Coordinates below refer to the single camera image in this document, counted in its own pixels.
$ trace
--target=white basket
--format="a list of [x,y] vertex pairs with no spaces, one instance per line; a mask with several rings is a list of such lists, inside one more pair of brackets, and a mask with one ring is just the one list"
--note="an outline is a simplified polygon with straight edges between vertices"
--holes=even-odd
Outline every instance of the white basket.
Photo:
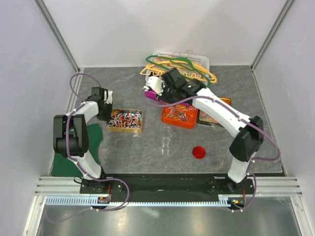
[[199,56],[195,54],[187,54],[187,53],[179,53],[179,52],[154,52],[152,55],[158,55],[158,56],[173,56],[175,58],[183,57],[187,58],[193,62],[200,63],[205,69],[210,69],[210,62],[209,59],[205,56]]

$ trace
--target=yellow box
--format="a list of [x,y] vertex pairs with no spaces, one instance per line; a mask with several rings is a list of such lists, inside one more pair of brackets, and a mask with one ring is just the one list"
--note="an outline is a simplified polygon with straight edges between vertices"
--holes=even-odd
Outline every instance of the yellow box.
[[142,125],[143,125],[143,111],[142,110],[113,109],[112,110],[112,117],[117,116],[118,115],[117,112],[126,112],[128,114],[132,114],[132,112],[138,112],[139,114],[141,114],[141,120],[140,120],[139,128],[112,127],[112,126],[109,126],[108,123],[106,123],[106,128],[108,131],[127,132],[127,133],[141,133],[142,132]]

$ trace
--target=green cloth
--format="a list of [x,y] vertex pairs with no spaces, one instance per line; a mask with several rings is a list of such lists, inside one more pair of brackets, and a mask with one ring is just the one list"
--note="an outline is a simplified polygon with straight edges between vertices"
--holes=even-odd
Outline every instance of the green cloth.
[[[103,132],[99,124],[90,124],[87,126],[88,135],[89,135],[89,150],[94,158],[94,160],[99,164],[98,160],[98,147],[100,142],[103,140]],[[76,165],[63,157],[59,153],[55,153],[53,170],[51,172],[52,176],[60,177],[74,177],[74,176],[83,176],[81,171],[76,167]]]

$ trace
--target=white wall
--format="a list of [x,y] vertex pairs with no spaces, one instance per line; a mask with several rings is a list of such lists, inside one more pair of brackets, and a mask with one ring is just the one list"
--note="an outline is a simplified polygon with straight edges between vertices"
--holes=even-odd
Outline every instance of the white wall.
[[315,2],[297,0],[256,70],[282,150],[315,222]]
[[0,1],[0,231],[21,235],[73,73],[32,0]]
[[45,0],[81,67],[141,66],[194,50],[211,65],[251,64],[285,0]]

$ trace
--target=magenta object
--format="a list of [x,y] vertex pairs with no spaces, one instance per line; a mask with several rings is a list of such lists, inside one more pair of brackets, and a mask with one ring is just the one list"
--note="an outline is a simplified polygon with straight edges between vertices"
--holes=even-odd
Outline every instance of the magenta object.
[[[157,94],[156,94],[156,92],[154,92],[154,91],[146,91],[146,92],[144,92],[144,95],[145,95],[147,98],[152,99],[152,100],[154,100],[154,101],[163,102],[163,101],[161,101],[161,100],[157,100],[157,99],[156,99]],[[190,106],[190,105],[189,105],[188,103],[186,103],[186,102],[183,102],[182,104],[184,104],[185,106]]]

